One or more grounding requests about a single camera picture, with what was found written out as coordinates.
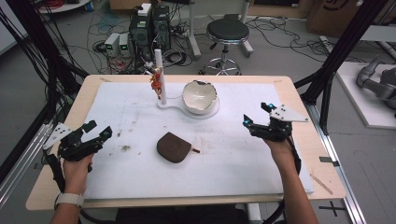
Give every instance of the person's arm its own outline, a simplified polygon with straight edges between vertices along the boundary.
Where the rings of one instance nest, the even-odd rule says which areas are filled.
[[[82,195],[87,188],[88,165],[92,164],[93,154],[81,161],[64,161],[64,193]],[[51,224],[77,224],[79,207],[71,203],[59,203]]]
[[[288,224],[318,223],[317,216],[297,174],[291,146],[286,140],[283,142],[264,141],[271,148],[272,157],[282,178]]]

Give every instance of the human hand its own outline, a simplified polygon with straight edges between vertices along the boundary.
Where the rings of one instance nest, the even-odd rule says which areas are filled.
[[[64,193],[84,194],[87,188],[88,166],[92,164],[93,154],[81,161],[64,161]]]
[[[273,142],[264,139],[264,142],[271,149],[271,155],[279,172],[295,171],[294,157],[291,152],[291,146],[287,140],[283,142]]]

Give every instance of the black stool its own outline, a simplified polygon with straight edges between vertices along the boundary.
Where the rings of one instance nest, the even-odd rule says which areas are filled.
[[[212,21],[207,25],[206,34],[209,39],[215,41],[211,47],[213,49],[218,43],[224,45],[221,58],[213,59],[204,67],[203,75],[208,74],[208,70],[214,70],[216,75],[229,75],[235,71],[236,75],[241,75],[239,65],[227,58],[229,45],[241,45],[248,40],[248,28],[240,20],[223,18]]]

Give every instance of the stool seat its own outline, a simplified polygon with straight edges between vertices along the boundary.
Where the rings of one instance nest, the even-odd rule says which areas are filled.
[[[221,44],[242,44],[248,40],[249,31],[239,20],[220,19],[207,25],[206,34]]]

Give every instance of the wristwatch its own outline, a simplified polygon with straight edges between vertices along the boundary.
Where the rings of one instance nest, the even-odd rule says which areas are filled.
[[[84,204],[84,196],[79,194],[72,194],[72,193],[61,193],[58,195],[58,198],[55,202],[55,209],[58,207],[60,203],[71,203],[75,204],[77,207],[82,207]]]

